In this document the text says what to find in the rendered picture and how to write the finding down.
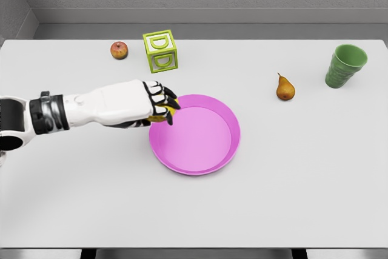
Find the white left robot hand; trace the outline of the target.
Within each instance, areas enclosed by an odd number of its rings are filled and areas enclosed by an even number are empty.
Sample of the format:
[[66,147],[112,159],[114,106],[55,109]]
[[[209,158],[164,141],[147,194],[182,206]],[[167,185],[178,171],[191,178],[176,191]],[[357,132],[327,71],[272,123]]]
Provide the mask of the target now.
[[171,109],[179,110],[177,96],[158,81],[138,79],[98,89],[94,121],[107,127],[148,127],[151,116],[173,124]]

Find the yellow lemon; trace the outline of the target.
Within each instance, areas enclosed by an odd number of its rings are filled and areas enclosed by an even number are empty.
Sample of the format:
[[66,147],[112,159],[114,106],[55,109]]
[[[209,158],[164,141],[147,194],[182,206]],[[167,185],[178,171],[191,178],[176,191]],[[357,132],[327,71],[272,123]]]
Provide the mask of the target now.
[[[176,112],[176,109],[174,107],[169,106],[165,102],[161,102],[160,101],[156,105],[159,106],[159,107],[165,107],[170,112],[171,116],[173,116],[175,114],[175,112]],[[163,115],[156,115],[156,116],[149,116],[148,118],[146,118],[146,120],[151,122],[151,123],[160,123],[160,122],[165,121],[166,118]]]

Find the pink round plate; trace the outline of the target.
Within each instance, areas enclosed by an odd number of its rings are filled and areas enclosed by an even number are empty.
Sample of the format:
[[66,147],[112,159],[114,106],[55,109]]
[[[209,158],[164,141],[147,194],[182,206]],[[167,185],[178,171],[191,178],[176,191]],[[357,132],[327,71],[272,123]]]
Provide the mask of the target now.
[[241,128],[234,112],[207,95],[178,97],[181,108],[173,125],[154,123],[150,147],[170,170],[189,176],[207,175],[226,166],[237,153]]

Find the red apple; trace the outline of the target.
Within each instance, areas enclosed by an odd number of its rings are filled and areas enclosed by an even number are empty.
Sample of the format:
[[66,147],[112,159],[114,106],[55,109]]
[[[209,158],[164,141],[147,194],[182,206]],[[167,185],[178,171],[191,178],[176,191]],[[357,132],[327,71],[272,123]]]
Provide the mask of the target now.
[[110,53],[115,59],[125,59],[128,55],[127,44],[122,41],[114,42],[110,47]]

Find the green letter D block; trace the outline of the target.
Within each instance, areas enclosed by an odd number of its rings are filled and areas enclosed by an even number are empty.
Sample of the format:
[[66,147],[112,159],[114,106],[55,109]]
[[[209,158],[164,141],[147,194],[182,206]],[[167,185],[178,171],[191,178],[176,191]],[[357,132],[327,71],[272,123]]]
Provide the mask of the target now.
[[143,34],[145,52],[151,73],[178,68],[178,54],[171,30]]

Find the brown pear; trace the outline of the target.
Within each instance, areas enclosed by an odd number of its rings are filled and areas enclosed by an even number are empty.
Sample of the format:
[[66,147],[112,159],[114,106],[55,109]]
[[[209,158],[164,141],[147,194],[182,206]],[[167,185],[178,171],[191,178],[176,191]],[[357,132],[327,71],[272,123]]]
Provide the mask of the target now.
[[284,76],[278,73],[278,87],[276,89],[276,95],[279,99],[283,101],[288,101],[294,98],[295,96],[295,87],[293,84]]

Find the green ribbed cup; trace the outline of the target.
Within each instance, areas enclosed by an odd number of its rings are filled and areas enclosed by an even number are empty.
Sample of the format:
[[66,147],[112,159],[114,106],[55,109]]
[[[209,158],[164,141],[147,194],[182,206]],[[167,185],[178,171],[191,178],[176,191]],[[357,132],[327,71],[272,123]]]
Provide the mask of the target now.
[[339,45],[332,55],[325,83],[334,89],[342,87],[367,61],[367,54],[360,47],[352,44]]

